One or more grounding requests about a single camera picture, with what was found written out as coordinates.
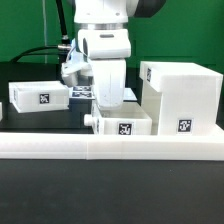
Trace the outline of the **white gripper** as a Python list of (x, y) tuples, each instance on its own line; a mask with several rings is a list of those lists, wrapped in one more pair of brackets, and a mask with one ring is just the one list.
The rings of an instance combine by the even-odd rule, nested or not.
[(131, 56), (127, 29), (78, 32), (78, 46), (93, 74), (93, 90), (100, 110), (116, 110), (123, 104), (126, 61)]

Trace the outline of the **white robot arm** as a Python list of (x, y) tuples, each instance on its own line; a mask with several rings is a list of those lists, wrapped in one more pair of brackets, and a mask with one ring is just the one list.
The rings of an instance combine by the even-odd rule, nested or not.
[(131, 56), (128, 18), (150, 18), (166, 0), (73, 1), (74, 22), (79, 25), (77, 46), (84, 62), (78, 65), (70, 60), (63, 75), (89, 66), (98, 108), (118, 109), (123, 104), (126, 58)]

